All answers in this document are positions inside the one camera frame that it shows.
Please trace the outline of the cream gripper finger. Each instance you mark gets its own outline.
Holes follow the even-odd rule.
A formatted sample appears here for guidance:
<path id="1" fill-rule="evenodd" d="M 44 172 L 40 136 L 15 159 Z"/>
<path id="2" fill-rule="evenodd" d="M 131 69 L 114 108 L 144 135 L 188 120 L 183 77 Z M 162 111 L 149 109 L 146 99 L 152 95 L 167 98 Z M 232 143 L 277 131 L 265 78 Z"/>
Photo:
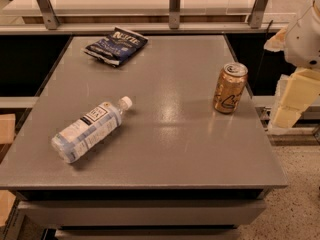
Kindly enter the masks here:
<path id="1" fill-rule="evenodd" d="M 271 128 L 292 128 L 320 95 L 320 71 L 298 67 L 278 81 L 275 104 L 271 109 Z"/>
<path id="2" fill-rule="evenodd" d="M 264 44 L 264 49 L 271 52 L 283 51 L 285 46 L 286 32 L 286 27 L 280 29 L 274 36 L 266 41 Z"/>

